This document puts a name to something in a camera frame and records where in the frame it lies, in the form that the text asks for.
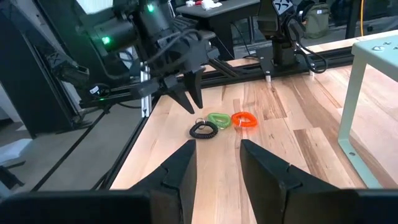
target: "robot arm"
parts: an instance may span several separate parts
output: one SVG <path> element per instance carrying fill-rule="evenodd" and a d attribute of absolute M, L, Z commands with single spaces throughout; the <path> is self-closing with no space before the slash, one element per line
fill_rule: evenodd
<path fill-rule="evenodd" d="M 133 63 L 131 70 L 144 70 L 148 66 L 152 79 L 131 86 L 130 92 L 135 98 L 153 93 L 166 94 L 194 113 L 185 95 L 188 90 L 197 106 L 203 106 L 200 91 L 202 65 L 216 58 L 218 50 L 210 46 L 202 32 L 175 28 L 167 1 L 127 1 L 96 14 L 81 16 L 80 21 L 82 26 L 78 31 L 90 36 L 103 58 L 127 47 L 136 47 L 143 63 Z M 179 74 L 183 74 L 183 82 L 177 81 Z M 76 83 L 74 77 L 69 75 L 67 78 Z M 109 96 L 111 92 L 106 85 L 86 87 L 92 90 L 90 93 L 95 98 Z"/>
<path fill-rule="evenodd" d="M 261 0 L 258 27 L 264 37 L 272 41 L 272 63 L 275 67 L 294 67 L 299 62 L 296 56 L 300 55 L 309 70 L 315 73 L 326 70 L 327 61 L 302 45 L 300 39 L 303 37 L 305 28 L 291 0 Z M 323 60 L 325 69 L 315 68 L 314 62 L 302 48 Z"/>

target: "metal bracket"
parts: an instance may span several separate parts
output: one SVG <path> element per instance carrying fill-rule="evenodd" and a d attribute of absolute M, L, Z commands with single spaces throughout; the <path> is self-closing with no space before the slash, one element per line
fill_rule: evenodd
<path fill-rule="evenodd" d="M 148 80 L 150 80 L 149 67 L 145 66 L 145 71 L 141 71 L 141 82 Z M 151 112 L 152 112 L 152 95 L 148 95 L 141 98 L 141 117 L 148 118 Z"/>

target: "wooden table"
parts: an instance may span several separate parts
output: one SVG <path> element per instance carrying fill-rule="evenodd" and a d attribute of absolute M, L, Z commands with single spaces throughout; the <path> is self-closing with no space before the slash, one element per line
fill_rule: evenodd
<path fill-rule="evenodd" d="M 313 46 L 329 50 L 398 31 Z M 231 65 L 254 63 L 233 60 Z M 337 187 L 364 187 L 337 142 L 351 67 L 204 89 L 204 108 L 189 114 L 168 96 L 154 108 L 147 124 L 113 182 L 127 189 L 151 173 L 191 137 L 188 130 L 208 113 L 249 111 L 259 120 L 254 129 L 221 130 L 197 140 L 197 191 L 193 223 L 255 223 L 241 174 L 239 143 L 250 139 L 293 165 Z M 367 68 L 351 133 L 352 143 L 384 187 L 398 181 L 398 84 Z"/>

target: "screw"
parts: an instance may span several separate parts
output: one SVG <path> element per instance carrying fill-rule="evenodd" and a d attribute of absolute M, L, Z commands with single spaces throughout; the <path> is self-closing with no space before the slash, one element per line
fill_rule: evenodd
<path fill-rule="evenodd" d="M 375 51 L 381 51 L 381 50 L 384 50 L 384 47 L 381 47 L 381 46 L 375 46 L 375 47 L 373 47 L 373 48 L 372 48 L 372 50 L 375 50 Z"/>

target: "white table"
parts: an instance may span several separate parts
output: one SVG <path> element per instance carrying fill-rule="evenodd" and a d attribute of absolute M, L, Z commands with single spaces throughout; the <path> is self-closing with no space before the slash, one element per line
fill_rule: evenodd
<path fill-rule="evenodd" d="M 338 142 L 364 183 L 369 188 L 381 188 L 381 184 L 350 143 L 349 132 L 353 124 L 366 65 L 371 65 L 398 82 L 398 35 L 357 42 L 353 45 L 352 53 L 354 62 L 338 133 Z"/>

